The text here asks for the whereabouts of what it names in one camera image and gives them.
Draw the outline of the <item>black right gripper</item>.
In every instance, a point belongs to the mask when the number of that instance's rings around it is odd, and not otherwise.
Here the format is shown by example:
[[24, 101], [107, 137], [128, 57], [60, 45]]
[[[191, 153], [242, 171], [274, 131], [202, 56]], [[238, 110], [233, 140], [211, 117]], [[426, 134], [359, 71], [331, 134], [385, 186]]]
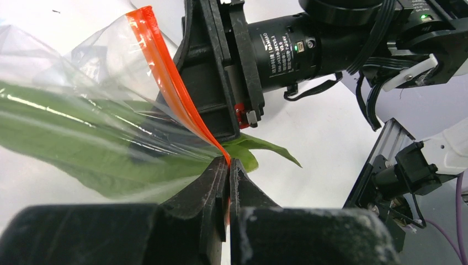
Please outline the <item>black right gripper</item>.
[[185, 1], [174, 63], [219, 142], [237, 139], [264, 114], [264, 94], [340, 73], [366, 39], [362, 27], [328, 25], [310, 12], [248, 23], [243, 1]]

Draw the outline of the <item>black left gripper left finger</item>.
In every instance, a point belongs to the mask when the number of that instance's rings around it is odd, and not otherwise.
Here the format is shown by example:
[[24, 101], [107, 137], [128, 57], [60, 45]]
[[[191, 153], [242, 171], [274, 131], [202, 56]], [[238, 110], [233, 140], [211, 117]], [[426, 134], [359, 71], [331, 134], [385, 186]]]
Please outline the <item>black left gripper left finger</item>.
[[1, 263], [220, 264], [229, 169], [213, 159], [162, 204], [27, 207], [1, 236]]

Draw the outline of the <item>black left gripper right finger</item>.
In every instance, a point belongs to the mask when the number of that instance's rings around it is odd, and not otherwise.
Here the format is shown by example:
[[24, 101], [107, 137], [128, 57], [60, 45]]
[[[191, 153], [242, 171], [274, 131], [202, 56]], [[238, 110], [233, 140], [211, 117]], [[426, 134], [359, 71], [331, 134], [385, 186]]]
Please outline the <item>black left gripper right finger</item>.
[[400, 264], [377, 216], [359, 208], [283, 208], [230, 165], [232, 264]]

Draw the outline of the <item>green leafy vegetable toy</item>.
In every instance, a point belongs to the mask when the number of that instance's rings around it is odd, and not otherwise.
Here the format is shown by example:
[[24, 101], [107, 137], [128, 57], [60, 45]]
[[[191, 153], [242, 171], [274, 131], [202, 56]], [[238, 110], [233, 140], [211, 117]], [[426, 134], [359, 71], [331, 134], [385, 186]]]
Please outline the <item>green leafy vegetable toy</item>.
[[75, 200], [161, 202], [221, 150], [140, 100], [88, 98], [76, 88], [1, 83], [1, 202], [14, 192]]

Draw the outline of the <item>clear orange zip bag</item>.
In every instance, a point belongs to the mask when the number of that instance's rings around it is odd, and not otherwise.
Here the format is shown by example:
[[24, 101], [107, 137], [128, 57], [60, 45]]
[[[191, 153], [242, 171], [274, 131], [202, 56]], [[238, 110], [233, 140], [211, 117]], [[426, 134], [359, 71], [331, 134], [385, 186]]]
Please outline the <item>clear orange zip bag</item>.
[[230, 160], [202, 121], [149, 6], [67, 55], [2, 25], [1, 148], [24, 160], [2, 164], [8, 176], [55, 173], [113, 199], [174, 188], [213, 159]]

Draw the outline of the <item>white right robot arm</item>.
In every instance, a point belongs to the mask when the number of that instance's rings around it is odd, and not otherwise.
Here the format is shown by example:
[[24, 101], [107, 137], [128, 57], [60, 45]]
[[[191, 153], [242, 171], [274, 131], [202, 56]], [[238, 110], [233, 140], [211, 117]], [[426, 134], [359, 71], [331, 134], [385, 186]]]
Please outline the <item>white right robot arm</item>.
[[185, 1], [173, 61], [221, 143], [255, 128], [264, 94], [294, 102], [358, 74], [373, 130], [383, 91], [445, 84], [467, 73], [466, 1], [300, 1], [300, 13], [248, 23], [244, 2]]

